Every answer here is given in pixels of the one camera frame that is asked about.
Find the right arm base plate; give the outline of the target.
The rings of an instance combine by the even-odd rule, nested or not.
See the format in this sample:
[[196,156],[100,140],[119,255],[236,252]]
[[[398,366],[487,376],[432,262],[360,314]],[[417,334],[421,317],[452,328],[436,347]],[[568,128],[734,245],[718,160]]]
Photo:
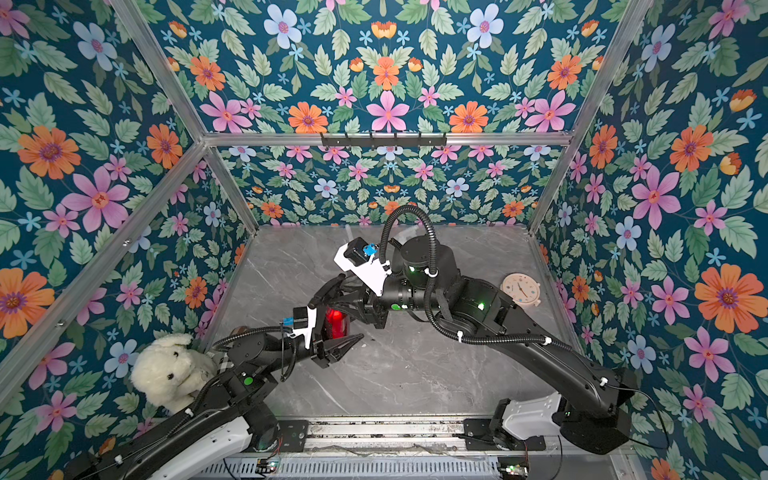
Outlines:
[[503,428],[503,414],[510,403],[510,399],[500,400],[490,418],[464,419],[463,431],[455,433],[454,437],[463,440],[469,451],[544,451],[546,441],[543,436],[521,439]]

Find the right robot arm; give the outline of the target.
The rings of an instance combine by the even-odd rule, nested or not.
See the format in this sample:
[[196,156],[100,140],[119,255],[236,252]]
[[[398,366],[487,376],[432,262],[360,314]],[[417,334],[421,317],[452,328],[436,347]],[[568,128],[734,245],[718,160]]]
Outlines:
[[623,370],[587,359],[532,319],[511,294],[461,273],[429,215],[415,205],[396,208],[378,242],[357,237],[334,258],[341,274],[311,301],[376,328],[401,310],[423,313],[439,334],[511,358],[553,388],[545,398],[503,399],[489,425],[489,443],[515,450],[530,439],[558,435],[593,454],[629,442],[632,420],[623,410],[636,393]]

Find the red can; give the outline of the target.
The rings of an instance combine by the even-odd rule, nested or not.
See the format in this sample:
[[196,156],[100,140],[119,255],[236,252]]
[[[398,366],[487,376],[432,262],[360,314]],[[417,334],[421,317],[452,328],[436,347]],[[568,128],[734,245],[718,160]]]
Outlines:
[[328,307],[323,323],[324,339],[340,339],[348,335],[350,321],[348,315],[340,310]]

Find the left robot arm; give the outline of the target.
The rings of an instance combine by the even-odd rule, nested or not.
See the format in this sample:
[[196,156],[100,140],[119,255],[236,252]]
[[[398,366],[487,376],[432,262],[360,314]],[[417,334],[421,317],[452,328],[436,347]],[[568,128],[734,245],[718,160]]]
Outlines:
[[265,400],[295,365],[339,361],[362,335],[308,341],[281,326],[261,327],[219,341],[231,368],[215,375],[192,403],[148,433],[104,454],[84,453],[64,469],[66,479],[187,479],[247,451],[273,458],[296,452],[307,422],[280,421]]

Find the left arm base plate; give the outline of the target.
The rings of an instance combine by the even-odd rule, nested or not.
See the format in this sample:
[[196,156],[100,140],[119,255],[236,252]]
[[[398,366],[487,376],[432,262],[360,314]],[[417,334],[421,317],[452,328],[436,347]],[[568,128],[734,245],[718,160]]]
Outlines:
[[252,435],[250,450],[271,455],[302,452],[308,438],[309,425],[307,420],[278,420]]

